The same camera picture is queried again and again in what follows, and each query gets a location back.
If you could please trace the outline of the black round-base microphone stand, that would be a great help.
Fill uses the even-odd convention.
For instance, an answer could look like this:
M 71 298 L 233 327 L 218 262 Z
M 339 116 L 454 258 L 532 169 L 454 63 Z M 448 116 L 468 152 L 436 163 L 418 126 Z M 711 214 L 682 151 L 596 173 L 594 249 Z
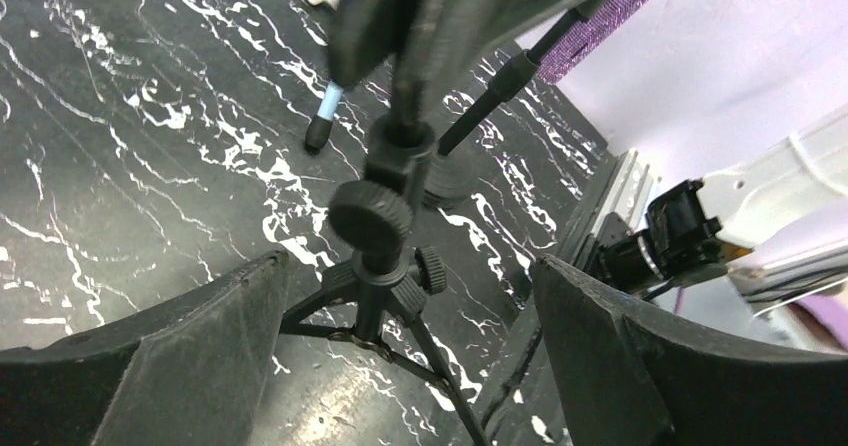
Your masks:
M 423 203 L 429 208 L 453 209 L 471 194 L 472 164 L 455 149 L 501 104 L 514 98 L 536 74 L 542 59 L 572 28 L 584 21 L 568 11 L 529 49 L 512 56 L 492 77 L 483 94 L 441 135 L 425 180 Z

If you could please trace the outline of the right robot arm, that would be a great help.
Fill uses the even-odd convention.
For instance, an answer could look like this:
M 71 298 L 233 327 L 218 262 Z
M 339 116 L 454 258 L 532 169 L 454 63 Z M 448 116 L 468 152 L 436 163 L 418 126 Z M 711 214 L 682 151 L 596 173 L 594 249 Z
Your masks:
M 667 179 L 700 180 L 726 244 L 837 209 L 847 229 L 847 0 L 339 0 L 331 78 L 395 59 L 403 132 L 488 51 L 557 17 L 554 83 Z

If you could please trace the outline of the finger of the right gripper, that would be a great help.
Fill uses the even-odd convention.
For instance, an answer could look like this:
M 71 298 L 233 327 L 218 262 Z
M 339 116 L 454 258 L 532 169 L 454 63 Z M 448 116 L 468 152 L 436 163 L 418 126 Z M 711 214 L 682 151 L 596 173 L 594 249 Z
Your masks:
M 351 88 L 395 56 L 399 94 L 437 99 L 481 55 L 584 1 L 340 0 L 329 29 L 329 74 Z

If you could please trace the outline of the blue music stand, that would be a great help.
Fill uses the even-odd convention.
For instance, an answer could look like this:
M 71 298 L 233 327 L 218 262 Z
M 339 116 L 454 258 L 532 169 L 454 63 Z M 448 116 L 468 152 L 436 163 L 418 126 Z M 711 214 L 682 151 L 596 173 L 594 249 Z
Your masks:
M 330 81 L 327 84 L 319 108 L 305 132 L 303 143 L 309 154 L 317 154 L 326 146 L 343 94 L 344 90 L 335 82 Z

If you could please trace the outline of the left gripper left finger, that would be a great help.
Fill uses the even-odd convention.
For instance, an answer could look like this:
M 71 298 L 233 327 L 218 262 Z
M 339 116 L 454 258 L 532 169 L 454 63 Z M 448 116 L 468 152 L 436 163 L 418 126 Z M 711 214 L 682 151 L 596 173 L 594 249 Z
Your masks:
M 245 445 L 285 310 L 289 257 L 49 346 L 1 354 L 5 445 Z

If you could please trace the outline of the purple glitter microphone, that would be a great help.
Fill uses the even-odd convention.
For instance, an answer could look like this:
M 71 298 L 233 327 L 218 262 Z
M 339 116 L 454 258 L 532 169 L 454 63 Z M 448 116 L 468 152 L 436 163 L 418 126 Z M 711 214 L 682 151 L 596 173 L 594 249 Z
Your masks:
M 537 76 L 548 84 L 562 80 L 648 0 L 599 0 L 542 59 Z

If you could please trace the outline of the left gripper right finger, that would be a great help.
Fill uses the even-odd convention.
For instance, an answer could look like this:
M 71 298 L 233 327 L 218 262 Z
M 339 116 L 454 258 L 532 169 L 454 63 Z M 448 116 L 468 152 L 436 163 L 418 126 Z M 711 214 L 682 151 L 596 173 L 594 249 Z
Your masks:
M 545 255 L 535 306 L 577 445 L 843 445 L 847 359 L 734 336 Z

